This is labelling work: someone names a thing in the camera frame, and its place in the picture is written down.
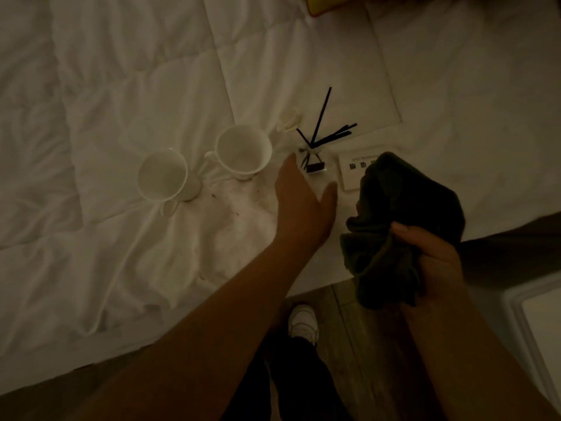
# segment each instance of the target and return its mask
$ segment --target green cloth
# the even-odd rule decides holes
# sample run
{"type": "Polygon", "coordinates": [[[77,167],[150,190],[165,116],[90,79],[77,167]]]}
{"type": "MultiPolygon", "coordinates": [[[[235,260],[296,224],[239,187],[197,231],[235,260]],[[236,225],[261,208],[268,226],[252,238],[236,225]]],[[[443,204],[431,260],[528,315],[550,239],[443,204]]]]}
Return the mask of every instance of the green cloth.
{"type": "Polygon", "coordinates": [[[360,183],[360,213],[347,219],[340,237],[346,268],[359,280],[356,296],[368,309],[387,302],[415,305],[423,283],[419,250],[395,239],[390,224],[420,226],[458,245],[466,224],[456,194],[407,162],[386,152],[360,183]]]}

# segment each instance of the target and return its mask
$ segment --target forearm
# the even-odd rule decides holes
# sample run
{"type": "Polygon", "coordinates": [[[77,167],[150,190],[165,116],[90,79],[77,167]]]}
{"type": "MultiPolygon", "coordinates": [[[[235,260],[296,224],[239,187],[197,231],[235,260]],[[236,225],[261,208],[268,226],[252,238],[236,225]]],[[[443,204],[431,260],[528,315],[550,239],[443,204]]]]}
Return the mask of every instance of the forearm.
{"type": "Polygon", "coordinates": [[[473,304],[406,319],[449,421],[559,420],[473,304]]]}
{"type": "Polygon", "coordinates": [[[81,419],[219,419],[313,253],[275,240],[107,384],[81,419]]]}

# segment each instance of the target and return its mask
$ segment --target person's left hand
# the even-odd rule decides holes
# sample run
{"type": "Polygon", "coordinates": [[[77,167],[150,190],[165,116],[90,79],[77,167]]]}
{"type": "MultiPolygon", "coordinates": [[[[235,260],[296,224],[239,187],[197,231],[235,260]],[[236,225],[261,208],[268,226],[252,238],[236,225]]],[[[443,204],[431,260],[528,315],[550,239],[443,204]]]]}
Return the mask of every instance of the person's left hand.
{"type": "Polygon", "coordinates": [[[275,185],[279,201],[275,239],[317,250],[329,237],[337,210],[337,183],[329,183],[318,201],[291,154],[275,185]]]}

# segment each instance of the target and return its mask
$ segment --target mug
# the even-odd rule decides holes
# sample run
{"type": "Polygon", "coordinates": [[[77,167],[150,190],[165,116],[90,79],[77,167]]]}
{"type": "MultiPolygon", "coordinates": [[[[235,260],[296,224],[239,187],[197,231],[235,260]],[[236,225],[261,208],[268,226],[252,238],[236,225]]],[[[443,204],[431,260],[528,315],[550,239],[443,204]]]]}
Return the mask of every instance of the mug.
{"type": "Polygon", "coordinates": [[[273,146],[269,137],[253,126],[232,126],[217,138],[211,159],[227,169],[238,180],[249,180],[269,163],[273,146]]]}
{"type": "Polygon", "coordinates": [[[172,148],[148,155],[138,169],[136,184],[144,199],[162,204],[160,214],[165,217],[175,213],[179,202],[196,198],[202,188],[185,157],[172,148]]]}

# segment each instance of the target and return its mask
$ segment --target hand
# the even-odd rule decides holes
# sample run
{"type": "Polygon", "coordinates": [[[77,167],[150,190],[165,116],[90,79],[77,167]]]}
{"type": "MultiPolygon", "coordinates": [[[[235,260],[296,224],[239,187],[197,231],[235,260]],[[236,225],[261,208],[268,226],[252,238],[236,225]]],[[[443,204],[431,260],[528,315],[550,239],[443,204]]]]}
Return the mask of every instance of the hand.
{"type": "Polygon", "coordinates": [[[279,201],[276,240],[317,250],[329,237],[337,210],[337,183],[329,183],[318,201],[296,165],[284,161],[275,185],[279,201]]]}
{"type": "Polygon", "coordinates": [[[417,307],[403,305],[402,312],[406,317],[472,307],[459,255],[451,244],[417,226],[393,222],[391,231],[397,238],[418,247],[422,252],[418,263],[425,293],[417,297],[417,307]]]}

